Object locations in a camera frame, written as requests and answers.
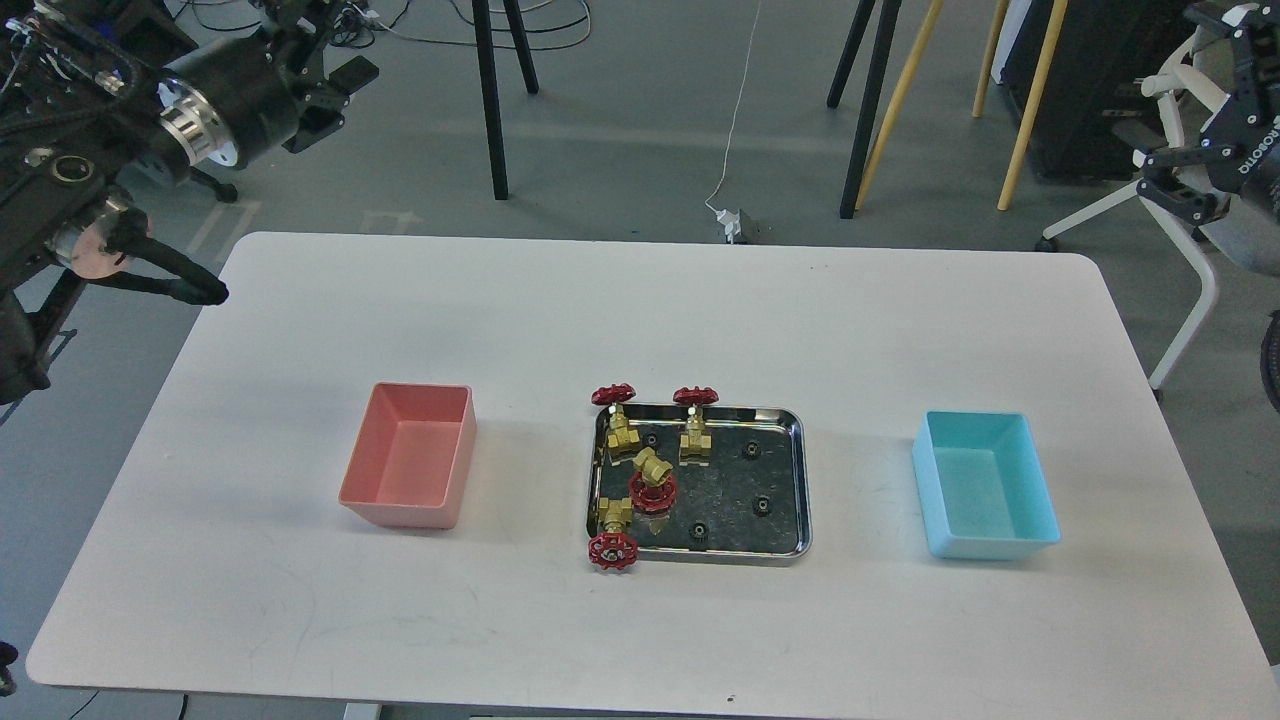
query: white cable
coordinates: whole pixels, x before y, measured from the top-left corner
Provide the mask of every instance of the white cable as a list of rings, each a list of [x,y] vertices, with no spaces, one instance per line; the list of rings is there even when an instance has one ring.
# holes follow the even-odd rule
[[[733,105],[733,119],[728,123],[728,141],[724,143],[724,164],[721,167],[721,179],[716,183],[716,190],[703,200],[703,205],[712,213],[716,213],[716,208],[712,208],[712,199],[719,195],[719,188],[724,184],[724,176],[728,174],[728,149],[733,146],[733,128],[737,126],[737,110],[742,106],[742,91],[746,90],[746,72],[751,68],[751,46],[755,45],[755,28],[760,24],[760,8],[764,6],[764,0],[759,0],[755,4],[755,19],[751,20],[751,37],[746,41],[746,61],[742,63],[742,85],[737,87],[737,102]]]

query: concrete floor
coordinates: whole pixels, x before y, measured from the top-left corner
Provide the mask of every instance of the concrete floor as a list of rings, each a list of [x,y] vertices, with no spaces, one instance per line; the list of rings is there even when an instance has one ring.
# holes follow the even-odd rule
[[[905,3],[891,82],[925,5]],[[394,15],[402,5],[372,6]],[[575,0],[556,0],[526,22],[549,27],[579,13]],[[703,199],[719,177],[754,13],[755,3],[742,0],[593,3],[585,44],[535,56],[538,96],[525,95],[513,55],[499,54],[506,202],[490,191],[475,53],[385,35],[364,51],[383,74],[353,100],[347,128],[302,155],[274,151],[236,174],[238,204],[215,205],[193,184],[160,190],[123,178],[156,236],[215,270],[237,238],[259,229],[716,242]],[[1029,250],[1043,227],[1111,186],[1042,184],[1028,172],[1014,209],[995,210],[1015,127],[995,91],[987,118],[969,118],[988,13],[988,4],[943,10],[867,209],[841,220],[865,58],[845,105],[828,110],[823,100],[850,3],[765,0],[728,174],[713,204],[745,209],[773,245]],[[183,24],[209,38],[191,14]],[[253,10],[207,6],[201,18],[238,24]],[[397,27],[470,37],[440,0],[419,0]],[[580,29],[535,42],[573,40]],[[330,67],[349,54],[332,51]],[[1135,204],[1062,242],[1102,268],[1149,372],[1194,302],[1192,269]],[[1280,284],[1217,254],[1212,260],[1221,301],[1167,383],[1164,410],[1270,662],[1280,664],[1280,416],[1262,395],[1257,355],[1268,314],[1280,309]],[[429,282],[430,268],[422,270]],[[33,302],[51,281],[24,286],[23,300]],[[54,365],[54,388],[32,395],[0,428],[0,637],[19,648],[35,638],[196,315],[163,299],[88,290],[67,325],[79,336]],[[0,717],[68,717],[91,694],[35,685],[20,661],[14,669],[22,687],[0,700]],[[104,692],[79,717],[169,719],[179,702]],[[337,720],[342,712],[333,702],[197,697],[187,717]],[[424,715],[431,714],[396,714]]]

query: black stool leg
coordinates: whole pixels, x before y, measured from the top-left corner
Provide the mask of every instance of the black stool leg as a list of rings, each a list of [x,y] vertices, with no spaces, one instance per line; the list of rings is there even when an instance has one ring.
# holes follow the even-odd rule
[[[480,60],[480,92],[484,95],[484,126],[489,137],[489,170],[494,200],[507,199],[507,154],[502,147],[502,110],[498,108],[498,68],[493,60],[493,23],[489,0],[471,0],[476,26],[476,55]]]
[[[511,28],[511,40],[516,44],[516,55],[520,58],[520,74],[525,76],[525,91],[538,95],[538,74],[534,73],[534,54],[529,51],[529,36],[525,35],[525,18],[520,15],[520,0],[502,0],[502,6],[507,10],[507,27]]]
[[[849,26],[849,37],[845,38],[845,50],[840,54],[840,64],[836,65],[836,78],[831,81],[831,91],[827,92],[827,106],[840,105],[840,96],[845,94],[849,85],[849,70],[854,68],[854,59],[858,58],[858,49],[867,35],[867,24],[872,20],[872,8],[876,0],[861,0],[854,13],[854,23]]]
[[[876,45],[872,47],[872,63],[867,69],[867,90],[863,92],[863,106],[858,111],[858,132],[854,135],[854,151],[849,156],[849,174],[845,177],[845,192],[840,197],[840,217],[854,217],[854,201],[858,188],[863,184],[863,172],[867,169],[867,150],[872,143],[872,129],[876,126],[876,110],[879,108],[879,91],[884,85],[884,69],[888,65],[888,50],[893,44],[893,27],[897,26],[897,12],[902,0],[884,0],[881,8],[879,26],[876,28]]]

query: chair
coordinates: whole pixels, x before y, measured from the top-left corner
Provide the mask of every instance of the chair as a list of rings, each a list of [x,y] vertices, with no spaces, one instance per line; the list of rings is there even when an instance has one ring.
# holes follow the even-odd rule
[[[1201,33],[1197,33],[1184,42],[1161,65],[1157,74],[1142,82],[1143,95],[1156,99],[1169,147],[1183,147],[1188,143],[1175,94],[1187,91],[1188,96],[1203,105],[1211,114],[1217,113],[1228,101],[1228,94],[1210,79],[1204,72],[1183,61],[1190,54],[1192,47],[1199,37]],[[1134,151],[1135,165],[1140,167],[1143,159],[1142,152]],[[1231,200],[1231,196],[1228,193],[1213,190],[1203,168],[1187,169],[1179,178],[1188,187],[1216,195],[1220,202],[1229,202]],[[1048,225],[1041,233],[1042,237],[1036,243],[1036,250],[1046,252],[1057,251],[1059,236],[1061,233],[1106,213],[1126,200],[1137,197],[1139,182],[1142,181],[1134,181],[1092,205]],[[1197,242],[1197,236],[1216,246],[1224,256],[1247,270],[1280,277],[1280,232],[1277,232],[1276,224],[1270,217],[1243,201],[1233,202],[1229,214],[1216,222],[1203,224],[1193,232],[1167,210],[1144,197],[1140,200],[1143,208],[1151,213],[1160,229],[1169,236],[1183,256],[1187,258],[1187,261],[1201,279],[1199,299],[1148,378],[1148,383],[1158,398],[1161,395],[1160,389],[1169,378],[1169,374],[1196,338],[1196,334],[1203,327],[1210,313],[1213,310],[1213,305],[1217,302],[1217,273],[1201,249],[1201,243]]]

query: metal tray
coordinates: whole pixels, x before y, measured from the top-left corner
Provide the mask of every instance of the metal tray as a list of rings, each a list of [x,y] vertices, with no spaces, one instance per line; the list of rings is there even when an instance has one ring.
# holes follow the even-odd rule
[[[640,559],[787,565],[809,550],[804,433],[795,415],[768,407],[704,406],[713,445],[709,464],[701,466],[677,462],[686,407],[623,407],[641,446],[653,447],[675,465],[678,488],[667,518],[635,514],[627,534],[640,546]],[[608,409],[595,420],[591,443],[589,537],[598,532],[598,500],[627,497],[627,483],[635,474],[630,459],[614,464],[609,457],[607,429]]]

